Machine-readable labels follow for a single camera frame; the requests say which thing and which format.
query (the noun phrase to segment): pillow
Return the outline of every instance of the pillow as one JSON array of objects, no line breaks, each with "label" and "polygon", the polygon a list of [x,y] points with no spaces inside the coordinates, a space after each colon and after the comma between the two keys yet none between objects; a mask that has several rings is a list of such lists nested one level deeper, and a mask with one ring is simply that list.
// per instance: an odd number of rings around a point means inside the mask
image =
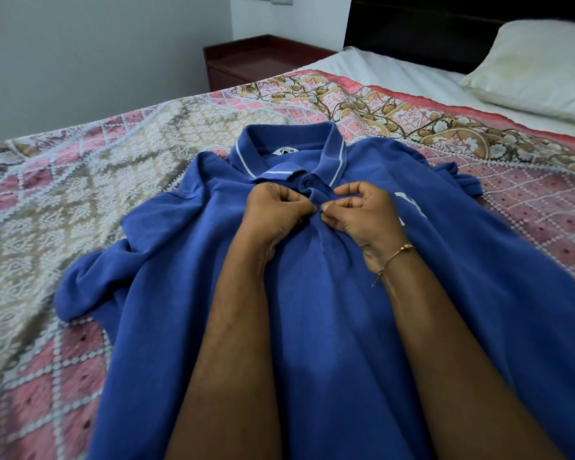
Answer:
[{"label": "pillow", "polygon": [[508,22],[460,85],[485,102],[575,122],[575,23]]}]

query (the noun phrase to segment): wall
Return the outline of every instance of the wall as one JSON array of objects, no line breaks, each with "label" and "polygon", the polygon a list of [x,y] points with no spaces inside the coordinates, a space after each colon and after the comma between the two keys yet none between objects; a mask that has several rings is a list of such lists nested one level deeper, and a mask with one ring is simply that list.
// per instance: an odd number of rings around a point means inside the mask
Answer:
[{"label": "wall", "polygon": [[294,0],[293,6],[230,0],[233,38],[275,34],[299,42],[343,48],[351,0]]},{"label": "wall", "polygon": [[208,91],[229,0],[0,0],[0,139]]}]

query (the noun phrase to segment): white bedsheet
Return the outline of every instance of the white bedsheet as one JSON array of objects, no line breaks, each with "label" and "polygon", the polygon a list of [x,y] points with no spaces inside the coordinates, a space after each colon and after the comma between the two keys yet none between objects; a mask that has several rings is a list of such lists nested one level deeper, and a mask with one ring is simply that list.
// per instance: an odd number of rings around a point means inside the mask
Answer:
[{"label": "white bedsheet", "polygon": [[352,47],[302,69],[319,69],[348,77],[362,85],[378,85],[395,92],[425,97],[444,105],[498,113],[530,129],[575,137],[575,124],[482,102],[460,87],[459,82],[464,74],[457,72],[400,61]]}]

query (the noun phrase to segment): pink patterned bedspread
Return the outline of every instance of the pink patterned bedspread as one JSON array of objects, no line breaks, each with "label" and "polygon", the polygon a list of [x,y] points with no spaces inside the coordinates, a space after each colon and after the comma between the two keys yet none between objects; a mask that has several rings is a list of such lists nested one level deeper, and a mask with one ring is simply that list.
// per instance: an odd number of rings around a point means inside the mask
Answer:
[{"label": "pink patterned bedspread", "polygon": [[331,119],[346,141],[383,135],[477,176],[483,206],[575,277],[575,138],[317,71],[172,100],[0,142],[0,459],[85,456],[110,360],[89,318],[51,295],[77,256],[123,237],[119,220],[173,190],[193,156],[225,156],[249,123]]}]

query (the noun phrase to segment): forearm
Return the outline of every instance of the forearm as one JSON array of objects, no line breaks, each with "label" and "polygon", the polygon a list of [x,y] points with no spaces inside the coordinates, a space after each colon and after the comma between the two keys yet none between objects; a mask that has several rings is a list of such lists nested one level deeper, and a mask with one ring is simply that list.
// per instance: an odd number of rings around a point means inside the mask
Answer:
[{"label": "forearm", "polygon": [[561,458],[415,251],[385,268],[396,326],[440,458]]},{"label": "forearm", "polygon": [[264,254],[237,233],[166,458],[281,457]]}]

